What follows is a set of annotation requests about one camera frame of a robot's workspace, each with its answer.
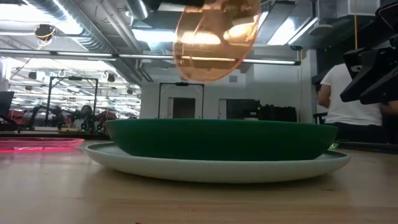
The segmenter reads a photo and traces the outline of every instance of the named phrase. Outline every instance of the wooden table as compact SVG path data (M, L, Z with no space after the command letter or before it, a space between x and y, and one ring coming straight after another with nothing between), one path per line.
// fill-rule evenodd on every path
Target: wooden table
M0 154L0 223L398 223L398 156L344 152L333 174L260 185L138 177L78 150Z

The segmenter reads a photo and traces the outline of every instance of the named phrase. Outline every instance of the white plate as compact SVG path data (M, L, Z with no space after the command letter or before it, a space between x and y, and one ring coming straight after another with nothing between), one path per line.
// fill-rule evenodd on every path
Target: white plate
M328 151L310 161L196 161L130 156L115 143L86 147L94 161L130 174L160 179L208 183L264 183L300 180L336 171L349 155Z

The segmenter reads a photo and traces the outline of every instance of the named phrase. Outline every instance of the orange transparent disc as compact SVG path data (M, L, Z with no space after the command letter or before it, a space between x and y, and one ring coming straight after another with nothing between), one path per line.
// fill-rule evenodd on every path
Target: orange transparent disc
M186 6L177 25L174 60L182 77L211 82L232 72L257 37L259 0L205 0Z

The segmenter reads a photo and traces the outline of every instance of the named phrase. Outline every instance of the green bowl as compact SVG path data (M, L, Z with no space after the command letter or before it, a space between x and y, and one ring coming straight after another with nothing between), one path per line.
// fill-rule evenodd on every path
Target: green bowl
M315 159L337 134L326 125L217 119L113 120L106 127L132 156L212 161Z

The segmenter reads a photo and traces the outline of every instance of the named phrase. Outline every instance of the red tray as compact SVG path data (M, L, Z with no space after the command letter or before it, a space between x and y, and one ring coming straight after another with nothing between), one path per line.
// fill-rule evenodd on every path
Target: red tray
M69 151L84 141L68 138L0 138L0 153Z

